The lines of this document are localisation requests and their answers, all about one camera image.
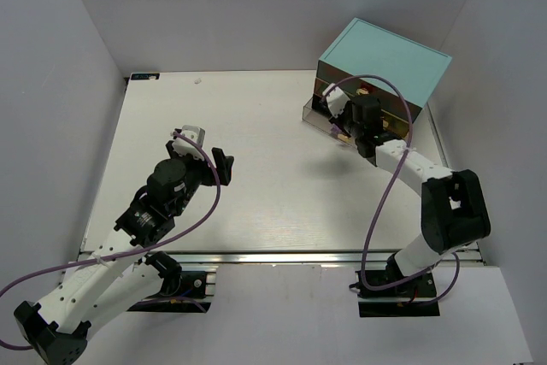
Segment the transparent drawer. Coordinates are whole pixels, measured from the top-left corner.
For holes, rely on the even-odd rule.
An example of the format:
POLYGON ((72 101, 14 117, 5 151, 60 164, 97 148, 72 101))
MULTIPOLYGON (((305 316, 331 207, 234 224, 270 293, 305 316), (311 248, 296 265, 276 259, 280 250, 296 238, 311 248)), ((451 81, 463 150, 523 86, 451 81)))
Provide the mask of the transparent drawer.
POLYGON ((333 125, 329 121, 329 116, 325 115, 322 109, 316 109, 318 104, 315 103, 315 98, 311 97, 304 105, 302 112, 302 121, 311 127, 325 133, 330 138, 337 140, 341 144, 354 147, 354 141, 352 138, 348 138, 343 134, 338 136, 330 134, 331 126, 333 125))

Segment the light purple lego brick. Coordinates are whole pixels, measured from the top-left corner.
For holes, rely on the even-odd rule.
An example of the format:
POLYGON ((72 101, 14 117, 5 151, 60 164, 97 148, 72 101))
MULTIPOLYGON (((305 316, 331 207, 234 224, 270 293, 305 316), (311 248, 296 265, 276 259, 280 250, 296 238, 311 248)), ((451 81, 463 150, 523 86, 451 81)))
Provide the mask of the light purple lego brick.
POLYGON ((339 134, 344 134, 344 131, 338 128, 337 126, 332 125, 330 129, 330 134, 338 136, 339 134))

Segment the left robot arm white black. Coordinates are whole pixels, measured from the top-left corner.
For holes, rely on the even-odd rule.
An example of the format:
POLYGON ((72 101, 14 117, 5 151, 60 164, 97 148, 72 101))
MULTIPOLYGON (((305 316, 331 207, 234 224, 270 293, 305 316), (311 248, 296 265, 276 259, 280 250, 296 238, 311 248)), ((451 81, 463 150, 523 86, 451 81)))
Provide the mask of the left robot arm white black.
POLYGON ((72 364, 106 323, 147 297, 180 300, 181 266, 156 246, 200 186, 220 188, 232 179, 233 156, 174 138, 169 157, 156 164, 109 236, 73 273, 36 303, 24 301, 15 321, 30 349, 47 364, 72 364))

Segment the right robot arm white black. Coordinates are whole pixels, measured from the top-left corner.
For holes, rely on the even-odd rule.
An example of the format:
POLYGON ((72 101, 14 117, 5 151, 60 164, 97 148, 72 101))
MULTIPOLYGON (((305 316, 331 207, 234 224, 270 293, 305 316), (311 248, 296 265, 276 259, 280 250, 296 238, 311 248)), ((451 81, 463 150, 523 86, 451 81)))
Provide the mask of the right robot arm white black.
POLYGON ((490 235, 491 222, 475 172, 454 171, 413 151, 408 138, 385 129, 375 97, 348 97, 335 90, 326 97, 326 106, 331 123, 354 140, 361 157, 421 198, 421 232, 388 259, 388 285, 399 286, 422 275, 449 252, 490 235))

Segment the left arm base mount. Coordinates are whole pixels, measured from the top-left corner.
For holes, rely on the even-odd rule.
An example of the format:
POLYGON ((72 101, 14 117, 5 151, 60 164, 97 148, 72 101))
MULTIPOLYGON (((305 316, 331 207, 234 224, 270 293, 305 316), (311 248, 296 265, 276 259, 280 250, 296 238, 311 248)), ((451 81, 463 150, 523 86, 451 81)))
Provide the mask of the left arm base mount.
POLYGON ((212 296, 208 291, 209 274, 206 271, 184 270, 178 262, 165 252, 149 254, 146 265, 155 268, 162 280, 159 290, 141 302, 131 306, 129 312, 205 314, 212 296))

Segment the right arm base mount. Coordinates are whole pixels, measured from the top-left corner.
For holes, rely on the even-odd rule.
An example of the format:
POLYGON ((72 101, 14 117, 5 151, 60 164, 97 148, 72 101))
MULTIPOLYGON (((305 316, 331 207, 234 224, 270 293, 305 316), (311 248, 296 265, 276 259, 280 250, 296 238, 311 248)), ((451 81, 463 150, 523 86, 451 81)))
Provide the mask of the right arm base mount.
POLYGON ((382 291, 371 291, 361 282, 356 271, 356 282, 349 290, 357 295, 361 318, 410 318, 438 317, 438 302, 430 303, 437 296, 432 274, 425 274, 409 283, 382 291))

